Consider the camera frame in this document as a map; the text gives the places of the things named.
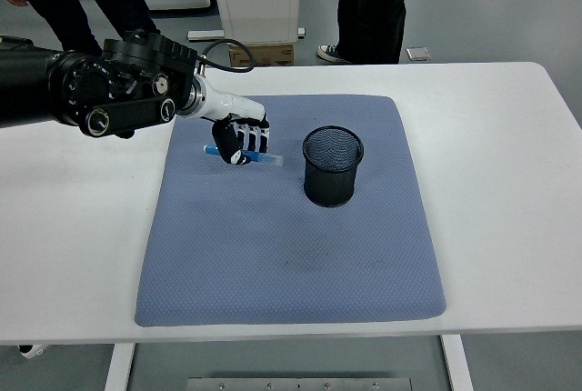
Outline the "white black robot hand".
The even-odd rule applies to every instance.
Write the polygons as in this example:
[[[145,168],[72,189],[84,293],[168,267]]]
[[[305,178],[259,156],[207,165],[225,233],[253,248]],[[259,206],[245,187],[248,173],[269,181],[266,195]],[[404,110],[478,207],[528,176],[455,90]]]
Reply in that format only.
[[[218,154],[230,165],[245,165],[251,158],[247,150],[265,153],[270,137],[270,124],[262,104],[241,95],[214,89],[203,77],[197,76],[192,84],[190,115],[213,123],[212,136]]]

